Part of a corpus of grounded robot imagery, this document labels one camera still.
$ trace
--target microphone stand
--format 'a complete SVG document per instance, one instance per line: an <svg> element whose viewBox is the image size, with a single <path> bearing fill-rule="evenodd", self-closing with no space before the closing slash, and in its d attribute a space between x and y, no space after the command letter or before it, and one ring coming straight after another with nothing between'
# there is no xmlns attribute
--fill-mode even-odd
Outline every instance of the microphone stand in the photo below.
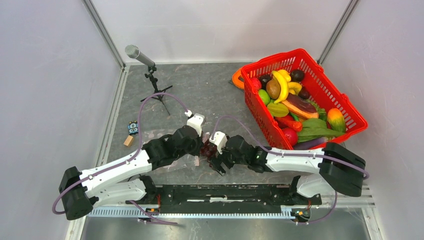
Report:
<svg viewBox="0 0 424 240"><path fill-rule="evenodd" d="M170 88L172 88L172 85L171 86L169 86L169 87L167 87L167 88L165 88L165 89L162 89L162 90L159 90L158 89L158 85L156 84L157 82L158 82L158 79L156 78L156 77L154 77L153 76L153 73L156 71L157 69L156 69L156 66L154 65L154 66L148 66L147 67L147 71L148 71L148 74L147 73L145 73L144 74L144 76L147 78L147 79L149 79L150 80L150 82L151 82L151 85L153 86L153 88L154 88L154 94L156 94L156 93L165 93L168 89L170 89ZM165 103L164 103L164 100L163 100L163 98L164 98L164 96L163 95L160 95L160 96L155 96L155 97L152 97L153 99L156 99L156 100L158 100L159 102L161 102L162 104L163 104L163 106L165 107L165 109L166 109L166 111L168 112L168 115L170 116L171 114L170 114L170 111L168 111L168 108L167 108L167 106L165 105Z"/></svg>

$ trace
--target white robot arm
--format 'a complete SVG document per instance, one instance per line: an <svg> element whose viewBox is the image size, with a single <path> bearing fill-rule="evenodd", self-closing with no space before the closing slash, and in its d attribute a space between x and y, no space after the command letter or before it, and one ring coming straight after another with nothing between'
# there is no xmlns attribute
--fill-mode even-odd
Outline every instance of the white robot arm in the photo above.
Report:
<svg viewBox="0 0 424 240"><path fill-rule="evenodd" d="M148 173L157 168L168 166L186 154L198 156L202 142L202 124L205 117L192 115L187 124L158 139L144 144L137 151L112 161L106 165L78 171L76 167L67 169L63 175L59 192L63 194L62 203L68 220L85 216L93 208L125 202L127 200L151 202L155 195L149 192L154 187L153 182L135 179L124 181L132 176ZM361 195L365 161L335 143L328 143L325 148L313 150L282 150L278 148L253 147L243 137L226 136L216 132L209 143L216 146L217 153L209 160L211 167L218 173L225 174L221 164L228 168L234 164L247 165L249 169L258 172L297 171L311 173L309 176L297 176L290 187L291 194L297 198L308 199L316 194L339 193L358 197ZM353 165L357 169L338 164L326 158L335 156ZM75 187L71 185L82 181Z"/></svg>

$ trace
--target small wooden block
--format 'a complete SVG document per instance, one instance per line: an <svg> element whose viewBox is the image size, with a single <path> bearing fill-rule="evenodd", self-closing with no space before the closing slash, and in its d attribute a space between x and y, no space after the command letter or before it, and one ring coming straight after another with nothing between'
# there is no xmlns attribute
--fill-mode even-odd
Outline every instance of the small wooden block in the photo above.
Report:
<svg viewBox="0 0 424 240"><path fill-rule="evenodd" d="M128 136L126 138L126 140L123 142L123 144L125 146L127 146L127 147L131 147L131 145L133 144L133 142L134 142L134 137L133 136Z"/></svg>

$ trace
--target white wall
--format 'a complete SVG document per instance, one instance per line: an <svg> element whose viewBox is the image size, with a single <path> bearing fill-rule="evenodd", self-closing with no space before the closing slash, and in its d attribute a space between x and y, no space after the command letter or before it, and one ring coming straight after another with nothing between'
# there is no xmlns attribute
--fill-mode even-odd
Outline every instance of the white wall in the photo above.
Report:
<svg viewBox="0 0 424 240"><path fill-rule="evenodd" d="M120 69L80 0L3 0L0 33L0 239L60 240L59 183L93 166Z"/></svg>
<svg viewBox="0 0 424 240"><path fill-rule="evenodd" d="M424 1L360 1L324 69L369 128L347 147L367 160L388 239L423 239Z"/></svg>
<svg viewBox="0 0 424 240"><path fill-rule="evenodd" d="M297 48L318 58L349 0L93 0L125 62L256 61Z"/></svg>

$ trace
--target red basket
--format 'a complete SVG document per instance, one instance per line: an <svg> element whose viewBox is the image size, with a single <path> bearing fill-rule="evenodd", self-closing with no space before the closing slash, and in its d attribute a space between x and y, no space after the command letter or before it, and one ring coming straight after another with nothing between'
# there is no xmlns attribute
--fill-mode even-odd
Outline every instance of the red basket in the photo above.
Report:
<svg viewBox="0 0 424 240"><path fill-rule="evenodd" d="M244 100L271 147L293 149L257 91L253 90L250 78L270 74L273 70L278 71L280 69L285 69L289 73L296 69L304 71L305 78L301 84L310 93L310 99L318 103L327 112L332 108L338 108L341 111L346 121L346 134L330 142L342 143L351 136L367 129L367 121L352 105L348 96L340 93L326 77L323 68L304 49L299 48L265 57L241 68L241 75L244 78Z"/></svg>

